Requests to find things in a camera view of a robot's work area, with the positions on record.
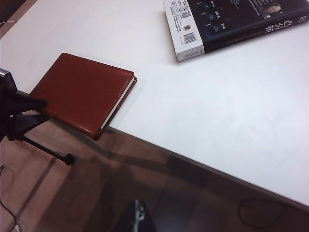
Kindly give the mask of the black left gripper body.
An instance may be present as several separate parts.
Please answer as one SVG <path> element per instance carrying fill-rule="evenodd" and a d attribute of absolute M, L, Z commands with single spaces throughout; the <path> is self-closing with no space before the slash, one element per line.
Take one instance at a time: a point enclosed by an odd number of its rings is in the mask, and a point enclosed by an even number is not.
<path fill-rule="evenodd" d="M 19 93 L 14 78 L 12 74 L 4 69 L 0 70 L 0 139 L 3 140 L 4 137 L 8 138 L 8 120 L 9 117 L 12 117 L 15 114 L 24 114 L 22 113 L 12 113 L 11 110 L 11 94 Z M 66 165 L 74 164 L 74 156 L 72 154 L 67 154 L 66 156 L 61 156 L 56 152 L 44 147 L 43 145 L 29 139 L 23 135 L 18 141 L 26 142 L 41 151 L 48 153 L 54 158 L 64 162 Z"/>

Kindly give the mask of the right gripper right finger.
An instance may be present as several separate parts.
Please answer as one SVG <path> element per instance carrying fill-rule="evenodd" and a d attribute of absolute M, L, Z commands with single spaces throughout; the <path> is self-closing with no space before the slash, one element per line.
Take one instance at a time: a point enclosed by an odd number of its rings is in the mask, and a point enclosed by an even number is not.
<path fill-rule="evenodd" d="M 157 232 L 146 202 L 141 202 L 140 213 L 140 232 Z"/>

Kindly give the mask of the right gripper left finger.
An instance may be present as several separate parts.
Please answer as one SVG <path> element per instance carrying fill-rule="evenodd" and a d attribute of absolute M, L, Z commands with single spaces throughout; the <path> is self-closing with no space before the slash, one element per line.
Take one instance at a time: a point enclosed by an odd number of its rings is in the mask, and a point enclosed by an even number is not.
<path fill-rule="evenodd" d="M 113 232 L 137 232 L 141 218 L 141 208 L 138 200 L 133 200 L 125 209 L 121 218 L 113 228 Z"/>

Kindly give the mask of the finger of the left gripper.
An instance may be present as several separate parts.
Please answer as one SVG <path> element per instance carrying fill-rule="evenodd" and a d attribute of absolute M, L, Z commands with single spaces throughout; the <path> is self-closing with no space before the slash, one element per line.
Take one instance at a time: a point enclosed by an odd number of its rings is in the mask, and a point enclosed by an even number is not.
<path fill-rule="evenodd" d="M 33 128 L 47 122 L 50 118 L 46 115 L 24 115 L 15 114 L 8 120 L 8 139 L 18 140 Z"/>
<path fill-rule="evenodd" d="M 20 93 L 11 94 L 11 110 L 13 114 L 40 109 L 47 105 L 48 102 L 46 100 L 33 98 Z"/>

